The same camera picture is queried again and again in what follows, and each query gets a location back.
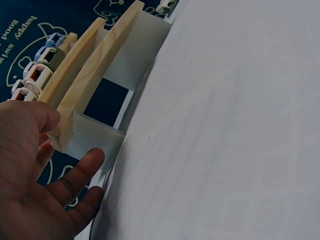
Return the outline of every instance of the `white paper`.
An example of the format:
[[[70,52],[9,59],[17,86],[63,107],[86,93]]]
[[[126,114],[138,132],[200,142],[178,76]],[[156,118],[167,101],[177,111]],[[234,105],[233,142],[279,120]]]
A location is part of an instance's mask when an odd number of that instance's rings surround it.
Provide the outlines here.
[[[157,56],[92,239],[320,239],[319,9],[189,1]]]

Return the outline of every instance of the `wooden plank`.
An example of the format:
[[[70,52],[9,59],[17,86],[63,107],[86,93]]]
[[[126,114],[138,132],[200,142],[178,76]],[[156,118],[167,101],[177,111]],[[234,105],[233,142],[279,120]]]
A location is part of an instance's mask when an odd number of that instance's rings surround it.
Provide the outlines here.
[[[70,51],[70,44],[71,43],[76,43],[78,40],[78,35],[75,34],[74,32],[71,32],[66,36],[65,40],[63,43],[59,46],[59,49],[61,49],[65,55],[67,55]]]
[[[38,101],[47,103],[55,109],[59,106],[81,67],[93,52],[98,29],[104,25],[105,20],[99,17],[85,31],[53,73]]]
[[[64,153],[73,135],[73,113],[83,113],[103,75],[126,41],[132,24],[144,3],[135,1],[106,34],[89,57],[57,110],[61,113],[58,126],[48,136],[53,147]]]

